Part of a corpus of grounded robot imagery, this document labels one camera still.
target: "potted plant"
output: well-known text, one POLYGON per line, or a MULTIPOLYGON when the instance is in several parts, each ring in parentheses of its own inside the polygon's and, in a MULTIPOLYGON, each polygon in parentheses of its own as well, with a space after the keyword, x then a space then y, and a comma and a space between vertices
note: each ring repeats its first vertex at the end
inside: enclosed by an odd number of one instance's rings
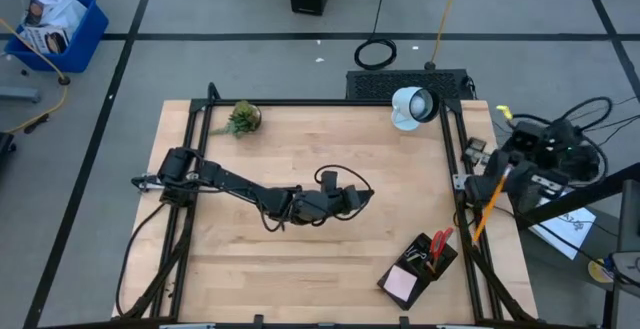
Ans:
POLYGON ((246 100, 236 103, 233 112, 229 115, 229 122, 224 128, 215 129, 211 133, 217 134, 233 134, 236 138, 240 138, 246 133, 251 133, 260 127, 262 123, 262 112, 260 109, 246 100))

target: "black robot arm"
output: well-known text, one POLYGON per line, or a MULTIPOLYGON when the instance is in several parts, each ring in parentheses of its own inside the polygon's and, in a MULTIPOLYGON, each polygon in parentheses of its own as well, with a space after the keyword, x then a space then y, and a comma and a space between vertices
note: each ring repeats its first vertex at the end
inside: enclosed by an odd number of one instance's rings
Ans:
POLYGON ((155 177, 134 178, 132 183, 136 187, 140 187, 142 181, 161 183, 164 190, 160 201, 178 207, 192 204, 194 193, 225 192, 256 205, 261 215, 278 222, 278 227, 282 227, 286 222, 318 226, 331 217, 350 219, 364 209, 374 193, 369 184, 363 179, 366 190, 356 190, 353 185, 340 188, 337 179, 337 172, 327 170, 321 173, 319 180, 316 179, 320 190, 303 190, 299 185, 265 188, 224 169, 216 162, 204 160, 192 149, 180 147, 169 150, 155 177), (194 163, 197 163, 197 167, 191 169, 194 163), (216 190, 202 190, 202 187, 216 190))

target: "sticky note pad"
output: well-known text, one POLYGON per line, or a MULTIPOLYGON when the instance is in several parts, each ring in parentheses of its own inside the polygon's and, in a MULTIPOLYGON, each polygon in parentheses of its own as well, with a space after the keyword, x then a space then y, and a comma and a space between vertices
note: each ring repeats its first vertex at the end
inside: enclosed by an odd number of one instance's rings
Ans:
POLYGON ((384 283, 384 289, 398 298, 407 301, 409 294, 416 283, 417 278, 400 267, 394 265, 389 271, 387 281, 384 283))

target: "tool holder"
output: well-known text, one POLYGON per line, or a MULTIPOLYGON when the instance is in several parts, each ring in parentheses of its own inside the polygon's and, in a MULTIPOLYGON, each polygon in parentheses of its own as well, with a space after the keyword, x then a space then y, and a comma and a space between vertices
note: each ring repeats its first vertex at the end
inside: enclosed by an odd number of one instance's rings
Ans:
POLYGON ((418 300, 420 294, 422 294, 422 292, 429 286, 429 284, 431 284, 431 282, 433 281, 438 280, 442 276, 442 274, 444 274, 453 260, 458 256, 458 252, 456 252, 447 244, 442 251, 442 254, 438 258, 435 273, 426 266, 426 263, 422 258, 408 261, 407 259, 409 258, 405 256, 405 253, 408 252, 410 248, 417 249, 418 251, 421 251, 423 253, 429 253, 430 247, 431 238, 426 234, 421 233, 416 237, 416 239, 413 240, 411 245, 402 252, 400 257, 398 257, 398 259, 396 259, 396 262, 393 264, 394 266, 401 268, 402 270, 410 273, 417 278, 406 302, 389 293, 384 288, 384 284, 386 283, 389 272, 391 271, 391 268, 393 268, 393 266, 384 273, 380 280, 378 280, 378 286, 382 290, 384 290, 384 292, 387 293, 387 295, 389 295, 389 297, 391 297, 391 299, 393 299, 393 301, 396 302, 396 304, 398 304, 398 306, 402 308, 402 310, 409 310, 411 306, 416 302, 416 300, 418 300))

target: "blue plastic container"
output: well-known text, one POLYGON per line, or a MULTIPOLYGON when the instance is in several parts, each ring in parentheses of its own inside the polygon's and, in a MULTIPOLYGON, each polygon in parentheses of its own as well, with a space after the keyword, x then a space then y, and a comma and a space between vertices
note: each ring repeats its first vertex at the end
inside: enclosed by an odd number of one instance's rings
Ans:
MULTIPOLYGON (((87 7, 84 18, 73 33, 67 50, 62 54, 43 54, 61 71, 68 73, 82 73, 96 51, 102 34, 109 25, 109 19, 96 4, 96 0, 77 0, 87 7)), ((22 31, 22 26, 18 27, 18 33, 22 31)), ((53 69, 27 48, 15 36, 9 39, 4 47, 7 54, 11 54, 22 60, 29 68, 41 71, 53 71, 53 69)))

